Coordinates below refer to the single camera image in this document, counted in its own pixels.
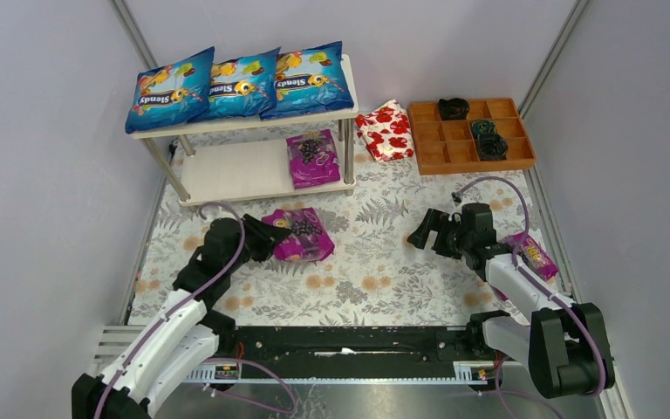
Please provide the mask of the purple grape candy bag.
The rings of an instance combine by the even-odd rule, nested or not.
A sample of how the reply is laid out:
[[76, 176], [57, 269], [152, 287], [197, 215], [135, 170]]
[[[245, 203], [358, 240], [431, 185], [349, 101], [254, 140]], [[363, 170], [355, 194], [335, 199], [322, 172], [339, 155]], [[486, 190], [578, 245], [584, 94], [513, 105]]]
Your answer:
[[328, 258], [335, 250], [335, 243], [313, 208], [276, 209], [272, 214], [264, 216], [262, 221], [291, 231], [273, 251], [274, 257], [280, 261], [318, 262]]
[[518, 257], [522, 259], [526, 268], [542, 279], [546, 285], [552, 285], [559, 273], [558, 266], [535, 238], [527, 235], [525, 239], [522, 239], [522, 236], [522, 232], [508, 235], [501, 238], [499, 243], [507, 244], [510, 251], [519, 245]]
[[294, 189], [306, 189], [341, 180], [340, 165], [330, 129], [285, 140]]

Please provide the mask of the blue Slendy candy bag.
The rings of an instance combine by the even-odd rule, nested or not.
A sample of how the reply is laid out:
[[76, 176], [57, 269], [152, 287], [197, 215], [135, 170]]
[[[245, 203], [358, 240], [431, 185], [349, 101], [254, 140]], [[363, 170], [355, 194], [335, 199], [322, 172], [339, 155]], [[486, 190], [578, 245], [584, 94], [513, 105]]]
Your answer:
[[209, 108], [190, 122], [258, 116], [277, 104], [275, 77], [280, 48], [211, 66]]
[[207, 112], [214, 56], [211, 46], [174, 64], [140, 73], [125, 132], [180, 125]]

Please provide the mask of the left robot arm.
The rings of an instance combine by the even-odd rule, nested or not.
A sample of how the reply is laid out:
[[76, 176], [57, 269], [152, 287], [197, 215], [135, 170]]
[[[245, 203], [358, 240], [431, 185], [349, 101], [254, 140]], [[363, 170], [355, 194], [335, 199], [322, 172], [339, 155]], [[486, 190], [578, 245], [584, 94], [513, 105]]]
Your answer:
[[212, 221], [150, 324], [98, 375], [74, 382], [72, 417], [155, 417], [193, 369], [233, 346], [235, 321], [214, 309], [232, 274], [268, 260], [290, 235], [250, 215]]

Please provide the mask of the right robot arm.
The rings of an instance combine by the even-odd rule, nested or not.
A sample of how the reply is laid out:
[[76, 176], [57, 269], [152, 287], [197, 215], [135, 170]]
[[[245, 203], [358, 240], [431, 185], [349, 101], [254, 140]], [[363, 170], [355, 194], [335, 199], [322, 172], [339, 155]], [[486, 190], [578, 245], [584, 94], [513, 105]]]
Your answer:
[[542, 396], [599, 395], [614, 385], [601, 310], [555, 292], [509, 244], [500, 242], [487, 204], [466, 204], [457, 215], [429, 209], [407, 241], [463, 261], [528, 320], [523, 325], [494, 311], [472, 315], [467, 327], [472, 345], [521, 363]]

